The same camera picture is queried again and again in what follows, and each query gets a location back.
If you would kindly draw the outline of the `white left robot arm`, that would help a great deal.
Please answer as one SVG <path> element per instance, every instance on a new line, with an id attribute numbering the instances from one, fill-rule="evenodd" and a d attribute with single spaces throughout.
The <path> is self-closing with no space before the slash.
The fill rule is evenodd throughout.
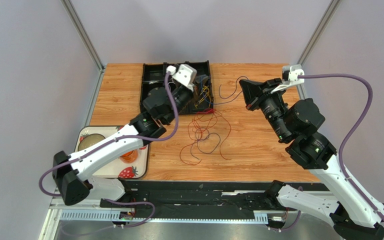
<path id="1" fill-rule="evenodd" d="M 71 154 L 64 151 L 53 157 L 51 174 L 60 197 L 66 206 L 76 205 L 88 197 L 118 200 L 124 186 L 118 180 L 94 177 L 94 173 L 123 154 L 152 142 L 166 141 L 174 136 L 179 126 L 179 112 L 197 95 L 194 84 L 180 84 L 175 90 L 159 88 L 144 102 L 145 112 L 138 114 L 114 134 L 100 142 Z"/>

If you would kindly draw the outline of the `black compartment organizer box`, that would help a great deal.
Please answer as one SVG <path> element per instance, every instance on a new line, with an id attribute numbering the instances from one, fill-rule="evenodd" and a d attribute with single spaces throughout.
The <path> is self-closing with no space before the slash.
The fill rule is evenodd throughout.
<path id="1" fill-rule="evenodd" d="M 179 111 L 180 115 L 193 115 L 209 113 L 214 108 L 212 103 L 214 102 L 213 87 L 211 81 L 210 62 L 189 62 L 185 61 L 185 64 L 191 66 L 197 70 L 197 75 L 206 75 L 208 80 L 203 83 L 198 83 L 198 99 L 191 101 L 185 108 Z M 166 68 L 170 64 L 167 62 L 161 64 L 143 64 L 142 77 L 141 77 L 141 93 L 139 101 L 139 109 L 141 112 L 145 111 L 142 104 L 152 89 L 163 88 Z"/>

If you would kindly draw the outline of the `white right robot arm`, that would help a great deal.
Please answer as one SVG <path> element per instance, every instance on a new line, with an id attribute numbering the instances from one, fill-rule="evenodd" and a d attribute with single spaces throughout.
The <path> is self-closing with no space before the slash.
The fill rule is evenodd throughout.
<path id="1" fill-rule="evenodd" d="M 382 240 L 384 203 L 371 196 L 348 173 L 333 144 L 321 133 L 325 117 L 313 99 L 306 98 L 288 106 L 279 78 L 265 82 L 241 79 L 245 106 L 261 110 L 286 152 L 303 169 L 316 176 L 335 196 L 318 197 L 275 180 L 264 192 L 272 207 L 295 209 L 328 223 L 345 240 Z"/>

